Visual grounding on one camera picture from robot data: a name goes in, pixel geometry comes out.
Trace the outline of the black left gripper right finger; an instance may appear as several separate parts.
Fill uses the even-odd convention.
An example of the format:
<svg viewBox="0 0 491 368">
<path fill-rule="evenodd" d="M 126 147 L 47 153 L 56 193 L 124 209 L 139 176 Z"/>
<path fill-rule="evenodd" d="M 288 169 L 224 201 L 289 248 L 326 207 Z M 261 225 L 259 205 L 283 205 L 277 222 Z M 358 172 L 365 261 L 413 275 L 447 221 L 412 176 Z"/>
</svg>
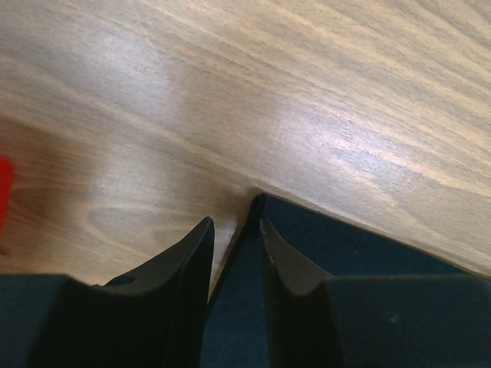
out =
<svg viewBox="0 0 491 368">
<path fill-rule="evenodd" d="M 335 276 L 260 222 L 273 367 L 488 367 L 490 280 Z"/>
</svg>

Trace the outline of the black t shirt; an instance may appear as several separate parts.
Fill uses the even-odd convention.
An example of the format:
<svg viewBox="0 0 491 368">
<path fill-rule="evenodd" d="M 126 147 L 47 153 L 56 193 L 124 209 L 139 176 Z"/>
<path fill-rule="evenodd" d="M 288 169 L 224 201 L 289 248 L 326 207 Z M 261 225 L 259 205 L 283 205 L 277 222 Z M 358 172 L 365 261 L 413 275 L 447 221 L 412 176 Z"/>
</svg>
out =
<svg viewBox="0 0 491 368">
<path fill-rule="evenodd" d="M 256 196 L 209 302 L 201 365 L 269 366 L 260 266 L 260 219 L 335 276 L 463 274 L 463 270 L 385 238 L 265 193 Z"/>
</svg>

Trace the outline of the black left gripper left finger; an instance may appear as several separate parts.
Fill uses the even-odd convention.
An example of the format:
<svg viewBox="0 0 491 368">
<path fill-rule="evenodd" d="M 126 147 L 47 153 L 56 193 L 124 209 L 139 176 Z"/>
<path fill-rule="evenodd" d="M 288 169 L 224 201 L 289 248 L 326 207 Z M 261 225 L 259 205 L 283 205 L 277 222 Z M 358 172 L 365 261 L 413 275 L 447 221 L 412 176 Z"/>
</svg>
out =
<svg viewBox="0 0 491 368">
<path fill-rule="evenodd" d="M 3 367 L 197 367 L 214 224 L 104 285 L 65 274 L 1 278 Z"/>
</svg>

